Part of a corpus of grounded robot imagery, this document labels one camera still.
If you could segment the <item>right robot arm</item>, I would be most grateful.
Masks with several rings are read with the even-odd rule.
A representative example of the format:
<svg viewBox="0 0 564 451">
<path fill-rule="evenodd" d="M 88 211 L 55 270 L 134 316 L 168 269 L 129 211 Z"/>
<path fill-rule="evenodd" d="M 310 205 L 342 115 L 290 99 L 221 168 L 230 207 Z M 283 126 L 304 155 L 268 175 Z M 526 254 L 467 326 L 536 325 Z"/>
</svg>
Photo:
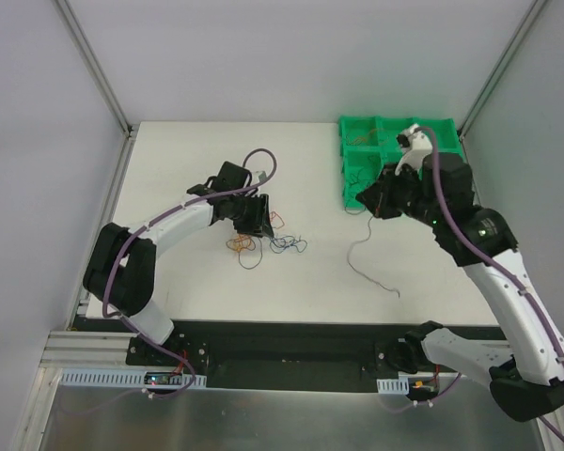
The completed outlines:
<svg viewBox="0 0 564 451">
<path fill-rule="evenodd" d="M 527 277 L 504 217 L 474 202 L 471 167 L 457 154 L 428 155 L 420 168 L 387 163 L 356 199 L 374 217 L 402 215 L 430 226 L 435 241 L 478 288 L 505 338 L 492 350 L 427 321 L 387 347 L 409 374 L 443 365 L 487 387 L 511 419 L 527 422 L 564 405 L 564 338 Z"/>
</svg>

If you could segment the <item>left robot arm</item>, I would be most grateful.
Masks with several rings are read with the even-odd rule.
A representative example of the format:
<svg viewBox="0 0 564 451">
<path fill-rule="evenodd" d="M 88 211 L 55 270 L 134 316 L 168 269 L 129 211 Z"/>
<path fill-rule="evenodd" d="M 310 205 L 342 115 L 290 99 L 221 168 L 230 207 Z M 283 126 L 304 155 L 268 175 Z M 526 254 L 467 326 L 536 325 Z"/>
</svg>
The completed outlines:
<svg viewBox="0 0 564 451">
<path fill-rule="evenodd" d="M 191 234 L 224 220 L 241 235 L 271 238 L 270 199 L 259 192 L 266 179 L 251 186 L 248 169 L 225 162 L 217 175 L 189 188 L 181 203 L 156 217 L 137 226 L 102 227 L 83 287 L 149 339 L 147 353 L 158 365 L 171 365 L 180 354 L 180 343 L 171 336 L 173 321 L 153 300 L 158 258 Z"/>
</svg>

